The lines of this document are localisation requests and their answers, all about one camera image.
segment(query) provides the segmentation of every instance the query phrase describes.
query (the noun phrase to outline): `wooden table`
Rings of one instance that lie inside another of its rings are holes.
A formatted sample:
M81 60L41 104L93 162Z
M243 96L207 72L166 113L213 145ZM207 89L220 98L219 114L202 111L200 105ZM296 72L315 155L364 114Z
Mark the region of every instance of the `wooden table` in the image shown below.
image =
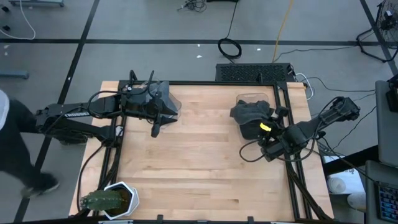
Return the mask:
M101 90L117 87L118 82L103 82ZM288 88L294 121L309 120L302 83L288 83ZM154 220L163 214L165 220L245 221L253 216L255 221L294 221L284 163L244 162L238 151L247 141L229 117L242 93L265 93L275 108L272 87L171 85L170 91L182 102L181 116L157 138L150 136L147 121L127 119L118 181L137 189L140 205L126 218ZM109 125L110 120L94 119L93 124ZM89 139L83 161L99 145L97 139ZM250 159L259 155L256 144L244 151ZM97 188L103 158L104 150L87 165L81 195ZM302 164L308 191L333 217L319 156L313 153ZM302 196L296 192L300 216L305 217ZM76 192L70 214L76 214Z

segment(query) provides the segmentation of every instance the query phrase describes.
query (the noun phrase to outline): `person's leg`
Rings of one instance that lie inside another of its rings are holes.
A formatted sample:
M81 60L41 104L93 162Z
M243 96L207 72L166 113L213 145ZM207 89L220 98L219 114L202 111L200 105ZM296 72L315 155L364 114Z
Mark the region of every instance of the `person's leg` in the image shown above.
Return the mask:
M52 175L41 173L30 163L29 151L19 132L17 118L17 110L10 104L6 123L0 130L0 170L18 178L26 186L24 196L31 197L56 188L58 182Z
M13 117L15 117L20 132L38 133L35 116L23 103L10 99L10 108L14 111Z

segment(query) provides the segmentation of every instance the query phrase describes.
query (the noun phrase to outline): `black pants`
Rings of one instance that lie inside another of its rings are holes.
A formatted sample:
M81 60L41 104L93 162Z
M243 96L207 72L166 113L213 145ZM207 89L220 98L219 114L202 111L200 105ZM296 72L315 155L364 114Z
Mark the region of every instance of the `black pants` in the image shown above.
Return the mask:
M10 100L6 123L0 130L0 171L18 178L26 187L44 189L51 177L30 163L21 132L37 133L34 115L17 100Z

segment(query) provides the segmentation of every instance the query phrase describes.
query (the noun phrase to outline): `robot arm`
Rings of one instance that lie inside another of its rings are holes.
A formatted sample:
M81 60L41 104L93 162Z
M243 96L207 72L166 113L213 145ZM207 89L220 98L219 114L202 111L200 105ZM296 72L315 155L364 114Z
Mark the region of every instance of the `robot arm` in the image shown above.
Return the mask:
M111 119L125 115L152 122L151 136L156 138L162 125L177 121L169 118L177 115L177 112L165 105L161 99L161 91L153 94L148 91L149 86L145 90L134 88L135 75L131 75L130 79L128 86L115 91L115 95L99 98L93 102L90 100L87 103L51 104L43 110L38 110L37 129L67 144L83 143L90 137L96 137L101 142L113 142L115 130L109 126L97 127L68 118L93 116L99 119Z
M259 141L261 151L267 161L272 161L283 154L294 155L305 148L309 140L318 135L325 135L321 132L334 122L355 120L359 116L360 108L350 98L337 98L330 109L319 114L310 121L301 121L285 128L275 120L267 121L271 124L270 133L265 133L264 138Z

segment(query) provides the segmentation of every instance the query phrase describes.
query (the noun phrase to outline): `gray floor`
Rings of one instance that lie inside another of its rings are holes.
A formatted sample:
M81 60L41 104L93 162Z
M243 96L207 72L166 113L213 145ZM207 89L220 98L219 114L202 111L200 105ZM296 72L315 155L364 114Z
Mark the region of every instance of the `gray floor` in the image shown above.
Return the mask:
M89 39L220 39L228 32L233 3L208 3L203 13L177 12L184 0L100 0ZM378 0L367 0L376 15ZM79 39L90 13L93 0L65 0L65 7L25 7L25 14L40 39ZM289 0L245 0L236 9L230 38L275 40ZM31 36L18 7L11 14L0 11L0 22L12 27L12 35ZM355 40L370 28L359 0L296 1L283 30L282 40ZM376 41L370 36L368 41ZM4 44L0 43L0 68L26 69L28 80L0 79L0 88L25 103L32 111L56 103L68 73L77 44ZM273 45L243 45L237 63L270 62ZM324 48L324 46L280 45L278 51ZM383 56L380 47L367 47ZM283 55L279 62L290 62L296 72L321 78L330 88L371 90L376 80L387 80L392 72L387 63L363 55L359 48L335 51L295 52ZM134 69L139 79L151 70L160 80L214 80L217 63L228 63L212 44L86 44L78 62L66 103L86 101L98 91L103 80L127 79ZM310 111L317 113L334 96L360 98L366 93L338 93L311 80L315 96L309 101ZM373 96L358 101L362 116L376 104ZM339 123L327 129L332 146L356 122ZM338 147L338 152L351 154L377 143L376 114L369 115ZM24 134L35 162L43 137ZM52 141L43 170L51 170L62 181L53 194L30 201L25 221L61 218L68 215L84 146L61 146ZM22 184L0 173L0 223L12 222L21 201ZM363 214L332 199L337 218L363 222Z

